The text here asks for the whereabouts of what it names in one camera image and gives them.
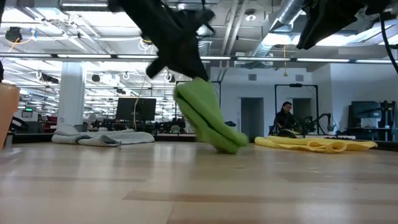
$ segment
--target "monitor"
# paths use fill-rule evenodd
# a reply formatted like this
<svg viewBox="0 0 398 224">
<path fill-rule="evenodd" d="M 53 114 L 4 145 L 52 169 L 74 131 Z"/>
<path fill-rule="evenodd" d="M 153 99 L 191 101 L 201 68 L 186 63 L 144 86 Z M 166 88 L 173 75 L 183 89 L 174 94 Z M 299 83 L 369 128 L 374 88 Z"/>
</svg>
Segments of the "monitor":
<svg viewBox="0 0 398 224">
<path fill-rule="evenodd" d="M 380 101 L 351 102 L 353 118 L 381 118 Z"/>
<path fill-rule="evenodd" d="M 33 117 L 33 111 L 22 111 L 22 118 L 32 118 Z"/>
<path fill-rule="evenodd" d="M 116 119 L 133 120 L 137 98 L 119 98 Z M 136 106 L 136 120 L 155 120 L 156 99 L 139 98 Z"/>
</svg>

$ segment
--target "white column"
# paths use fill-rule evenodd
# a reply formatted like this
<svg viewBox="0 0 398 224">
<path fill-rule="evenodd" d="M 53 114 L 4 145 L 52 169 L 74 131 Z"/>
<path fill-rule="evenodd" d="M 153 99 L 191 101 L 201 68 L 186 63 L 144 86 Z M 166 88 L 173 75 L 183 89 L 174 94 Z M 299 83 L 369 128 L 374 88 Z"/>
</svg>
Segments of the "white column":
<svg viewBox="0 0 398 224">
<path fill-rule="evenodd" d="M 83 124 L 86 71 L 81 62 L 63 62 L 57 126 Z"/>
</svg>

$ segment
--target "metal frame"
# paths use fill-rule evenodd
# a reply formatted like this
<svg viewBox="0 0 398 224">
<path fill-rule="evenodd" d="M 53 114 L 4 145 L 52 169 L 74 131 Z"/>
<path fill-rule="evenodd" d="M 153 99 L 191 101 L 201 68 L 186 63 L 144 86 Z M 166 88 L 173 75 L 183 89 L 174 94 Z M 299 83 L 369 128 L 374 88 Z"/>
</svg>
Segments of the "metal frame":
<svg viewBox="0 0 398 224">
<path fill-rule="evenodd" d="M 319 117 L 319 99 L 318 99 L 318 85 L 304 85 L 304 84 L 275 84 L 275 117 L 276 114 L 278 113 L 278 102 L 277 102 L 277 87 L 278 86 L 287 86 L 289 88 L 301 88 L 303 86 L 312 86 L 315 87 L 315 98 L 316 98 L 316 103 L 317 103 L 317 117 Z M 319 128 L 320 125 L 317 123 L 317 133 L 319 133 Z"/>
<path fill-rule="evenodd" d="M 179 83 L 186 83 L 186 82 L 191 82 L 191 81 L 176 81 L 175 86 L 177 87 Z M 211 82 L 218 83 L 218 85 L 220 86 L 220 97 L 218 98 L 218 103 L 220 104 L 220 109 L 221 109 L 221 82 L 220 81 L 211 81 Z M 177 102 L 175 102 L 174 117 L 177 118 Z"/>
</svg>

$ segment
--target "ceiling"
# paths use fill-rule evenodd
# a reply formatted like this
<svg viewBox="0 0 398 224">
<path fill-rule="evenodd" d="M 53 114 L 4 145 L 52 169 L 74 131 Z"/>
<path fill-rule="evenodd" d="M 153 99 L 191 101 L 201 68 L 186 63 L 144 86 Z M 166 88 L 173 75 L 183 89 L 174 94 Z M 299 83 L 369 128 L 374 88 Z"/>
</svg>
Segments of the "ceiling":
<svg viewBox="0 0 398 224">
<path fill-rule="evenodd" d="M 98 7 L 66 7 L 68 4 L 104 4 L 106 1 L 70 1 L 62 0 L 63 10 L 55 4 L 57 1 L 35 0 L 35 7 L 16 6 L 14 1 L 8 0 L 4 11 L 0 28 L 0 52 L 15 53 L 46 53 L 46 54 L 155 54 L 157 49 L 153 45 L 146 45 L 140 38 L 141 31 L 136 24 L 124 12 L 112 13 L 106 8 Z M 373 18 L 358 16 L 358 22 L 351 24 L 346 30 L 349 35 L 339 35 L 339 39 L 323 41 L 323 44 L 310 50 L 298 50 L 297 44 L 300 31 L 305 23 L 305 14 L 294 21 L 293 28 L 289 32 L 276 32 L 268 34 L 264 30 L 267 18 L 279 13 L 280 0 L 251 0 L 240 1 L 236 15 L 231 15 L 233 1 L 230 0 L 206 0 L 206 6 L 216 14 L 211 25 L 216 31 L 213 37 L 200 41 L 199 49 L 202 55 L 220 55 L 223 51 L 223 42 L 231 19 L 231 34 L 236 29 L 237 36 L 230 35 L 227 38 L 228 46 L 231 46 L 230 55 L 250 55 L 261 43 L 270 45 L 268 56 L 273 57 L 303 57 L 303 58 L 384 58 L 385 48 L 379 45 L 381 41 L 380 28 Z M 200 0 L 172 1 L 171 7 L 175 10 L 183 6 L 186 9 L 200 9 Z M 247 21 L 246 15 L 240 25 L 238 17 L 240 9 L 253 9 L 256 17 L 253 21 Z M 20 27 L 22 40 L 20 44 L 13 44 L 5 39 L 6 31 L 10 27 Z M 395 21 L 390 21 L 388 36 L 392 41 L 398 42 L 398 29 Z M 4 58 L 4 78 L 15 85 L 31 86 L 24 88 L 26 93 L 21 104 L 31 101 L 47 101 L 51 103 L 50 109 L 44 112 L 53 112 L 57 108 L 58 85 L 45 83 L 40 80 L 41 73 L 50 75 L 60 81 L 62 63 L 60 61 L 24 60 L 19 58 Z M 167 108 L 167 113 L 174 112 L 172 100 L 172 88 L 175 83 L 170 83 L 169 74 L 174 75 L 176 81 L 189 81 L 190 79 L 173 71 L 164 70 L 150 79 L 145 75 L 148 62 L 83 62 L 87 70 L 86 113 L 101 110 L 104 114 L 112 116 L 116 106 L 114 99 L 120 95 L 111 86 L 120 88 L 136 87 L 136 90 L 127 91 L 127 95 L 137 96 L 143 82 L 145 87 L 164 88 L 164 90 L 144 90 L 142 96 L 158 97 L 159 103 L 164 100 L 164 105 L 159 108 Z M 218 63 L 206 65 L 218 66 Z M 282 68 L 284 66 L 294 68 L 310 68 L 311 63 L 284 63 L 274 62 L 269 67 Z M 100 82 L 91 80 L 93 75 L 99 75 Z M 99 86 L 109 86 L 108 90 L 96 89 Z"/>
</svg>

